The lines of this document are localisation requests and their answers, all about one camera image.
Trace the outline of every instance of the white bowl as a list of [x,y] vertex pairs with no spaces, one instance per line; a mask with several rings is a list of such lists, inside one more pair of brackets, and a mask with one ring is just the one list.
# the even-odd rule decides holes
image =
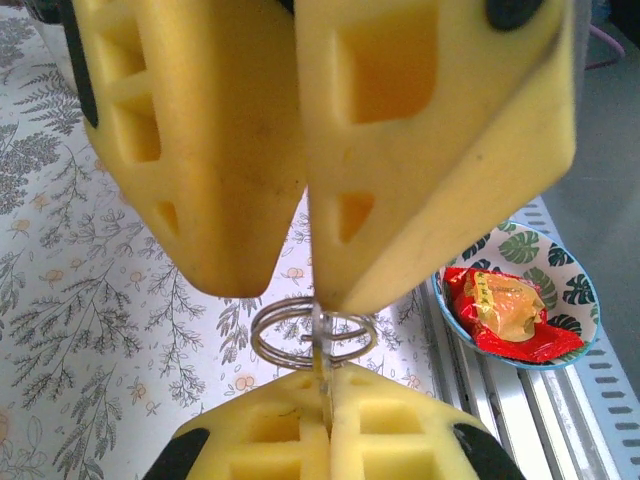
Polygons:
[[474,350],[518,368],[550,370],[571,365],[592,347],[600,327],[600,303],[593,283],[573,255],[543,233],[515,222],[501,223],[447,266],[500,269],[532,280],[541,289],[549,324],[577,333],[584,342],[583,347],[544,364],[480,350],[449,310],[448,287],[442,282],[446,267],[442,267],[432,276],[436,299],[449,327]]

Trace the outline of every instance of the gray surface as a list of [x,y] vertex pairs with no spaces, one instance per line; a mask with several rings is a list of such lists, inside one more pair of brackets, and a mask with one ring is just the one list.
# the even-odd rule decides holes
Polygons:
[[[589,272],[602,324],[636,396],[640,393],[640,51],[613,26],[627,57],[585,74],[578,152],[545,195],[560,235]],[[589,61],[610,55],[595,39]]]
[[591,0],[574,0],[573,12],[574,22],[574,43],[573,43],[573,68],[575,73],[575,95],[578,108],[576,114],[580,113],[580,99],[582,98],[582,87],[584,85],[584,65],[587,57],[587,46],[589,41],[589,25],[591,24]]

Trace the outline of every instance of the black rubber pad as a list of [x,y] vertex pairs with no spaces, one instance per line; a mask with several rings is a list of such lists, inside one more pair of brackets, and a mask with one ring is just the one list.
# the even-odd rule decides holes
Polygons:
[[209,430],[196,428],[172,439],[142,480],[187,480]]
[[454,425],[453,433],[480,480],[526,480],[490,433],[465,423]]
[[287,11],[293,15],[294,12],[294,0],[278,0],[278,2],[280,3],[280,5],[282,5],[284,8],[287,9]]
[[24,6],[36,20],[47,25],[59,25],[60,13],[57,0],[23,0]]
[[80,30],[76,21],[75,10],[71,0],[60,0],[60,18],[64,25],[64,33],[67,37],[67,45],[69,46],[69,56],[71,57],[71,66],[73,67],[73,76],[78,89],[78,97],[80,99],[80,108],[93,128],[98,128],[98,107],[96,106],[96,98],[93,94],[91,86],[91,77],[89,76],[89,67],[87,59],[84,56],[84,48],[80,39]]
[[526,25],[544,0],[485,0],[489,24],[501,32],[511,32]]

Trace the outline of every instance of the leaf pattern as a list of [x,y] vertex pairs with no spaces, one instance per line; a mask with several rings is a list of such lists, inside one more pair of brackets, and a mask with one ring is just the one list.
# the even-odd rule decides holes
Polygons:
[[562,328],[577,335],[582,335],[582,326],[580,325],[580,322],[566,313],[550,318],[547,323],[552,327]]
[[491,262],[486,258],[481,258],[480,260],[473,262],[473,264],[471,265],[471,268],[481,268],[483,270],[491,270],[492,272],[502,271],[500,267],[497,265],[491,268]]
[[117,212],[109,209],[105,215],[99,217],[102,227],[97,227],[95,214],[85,213],[81,220],[78,220],[77,231],[71,231],[65,242],[69,245],[83,244],[89,245],[88,258],[105,258],[109,252],[108,246],[115,239],[120,239],[113,253],[118,256],[133,257],[134,251],[131,247],[133,240],[144,230],[141,220],[136,222],[123,223],[125,214],[121,209]]
[[538,267],[533,267],[527,270],[523,277],[540,287],[540,298],[548,310],[556,308],[556,304],[558,303],[558,292],[556,291],[556,286],[554,285],[553,280],[551,280],[546,273]]
[[56,203],[47,214],[49,227],[40,237],[40,244],[44,248],[53,248],[58,245],[62,240],[63,232],[71,229],[74,206],[87,202],[87,193],[82,188],[82,184],[88,183],[89,180],[86,167],[81,165],[69,150],[69,159],[53,177],[55,185],[64,182],[64,186],[51,194],[51,199]]
[[438,293],[438,295],[442,295],[442,275],[440,274],[440,272],[436,272],[435,273],[435,279],[436,279],[436,292]]
[[413,316],[422,315],[422,307],[420,295],[417,290],[411,291],[405,302],[398,308],[398,324],[402,325],[409,321]]
[[105,372],[103,367],[97,368],[93,376],[82,387],[71,418],[76,427],[66,438],[53,459],[58,472],[63,472],[68,479],[72,471],[77,471],[79,478],[104,479],[102,468],[96,459],[102,460],[107,450],[116,447],[117,423],[122,420],[122,407],[117,397],[109,396],[109,385],[112,382],[114,365]]
[[75,387],[72,355],[83,350],[101,355],[122,351],[131,358],[140,351],[138,327],[128,312],[131,300],[109,282],[109,271],[69,285],[62,290],[67,294],[64,300],[34,300],[30,309],[11,320],[11,338],[28,352],[13,360],[12,386],[26,385],[24,408],[31,409],[45,395],[56,401]]
[[499,247],[500,254],[505,260],[512,263],[530,263],[538,255],[539,247],[536,246],[539,237],[536,232],[530,230],[518,232]]
[[189,320],[198,319],[202,317],[204,307],[191,302],[184,278],[173,264],[166,264],[153,275],[149,293],[162,295],[165,303],[151,313],[145,330],[151,332],[165,323],[169,327],[170,342],[162,347],[160,376],[169,377],[175,371],[177,379],[169,387],[171,397],[185,407],[193,405],[200,400],[205,383],[200,380],[193,365],[186,364],[183,351],[190,348],[197,352],[202,342],[200,335],[188,330],[178,317],[186,314]]
[[396,332],[395,325],[391,317],[376,314],[375,319],[378,341],[382,341],[389,352],[396,352],[400,348],[400,345],[402,345],[403,340]]
[[596,325],[600,323],[600,309],[598,308],[597,304],[591,307],[590,317],[593,323],[595,323]]
[[595,303],[595,297],[593,296],[593,290],[589,279],[584,273],[576,275],[575,277],[567,281],[567,287],[569,290],[565,290],[562,293],[562,299],[572,305],[585,305],[589,303]]
[[0,68],[11,67],[24,58],[21,45],[35,36],[26,18],[0,18]]
[[549,260],[549,265],[552,267],[561,267],[563,265],[570,265],[573,263],[573,258],[571,258],[567,251],[555,243],[551,244],[547,258]]
[[[249,345],[249,330],[246,325],[240,323],[240,314],[243,312],[250,316],[252,312],[257,313],[258,303],[262,305],[260,299],[240,299],[231,300],[224,299],[227,305],[218,317],[216,330],[220,331],[220,337],[223,338],[220,345],[220,352],[223,353],[222,364],[233,363],[238,357],[238,352],[244,350]],[[287,340],[294,336],[285,336]]]
[[14,254],[9,252],[0,258],[0,340],[2,340],[2,330],[4,322],[2,318],[18,306],[20,291],[27,284],[24,272],[16,270],[16,263],[23,252]]
[[17,123],[0,125],[0,215],[23,206],[28,175],[60,157],[56,137],[42,132],[21,133]]
[[294,224],[293,241],[298,245],[311,243],[311,222],[306,213],[301,214]]
[[556,362],[568,362],[579,357],[580,355],[582,355],[583,352],[585,352],[589,348],[589,345],[591,345],[591,342],[585,341],[582,347],[577,348],[569,353],[565,353],[563,356],[556,359]]
[[76,125],[82,120],[80,102],[68,89],[64,77],[55,63],[35,65],[34,68],[44,69],[44,72],[25,83],[22,88],[35,86],[28,96],[15,102],[15,105],[27,107],[23,114],[29,115],[31,122],[46,122],[45,128],[64,135],[71,135]]
[[484,237],[482,237],[480,240],[478,240],[476,243],[474,243],[469,248],[467,248],[464,252],[462,252],[462,258],[465,260],[469,260],[471,257],[473,257],[476,253],[478,253],[487,245],[487,242],[489,241],[490,237],[491,237],[491,234],[487,233]]
[[509,220],[504,221],[498,225],[498,230],[505,233],[511,233],[517,228],[516,224]]
[[28,448],[15,448],[14,441],[9,438],[0,441],[0,478],[26,480],[45,477],[43,466],[48,458],[40,447],[43,436],[42,422],[32,415],[26,424],[26,430],[26,443],[21,444],[24,447],[28,445]]

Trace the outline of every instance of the red candy wrapper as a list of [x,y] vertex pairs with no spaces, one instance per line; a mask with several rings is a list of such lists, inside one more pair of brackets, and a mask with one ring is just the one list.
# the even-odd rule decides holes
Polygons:
[[547,324],[539,288],[524,278],[450,267],[443,281],[454,315],[482,351],[544,363],[584,345],[575,333]]

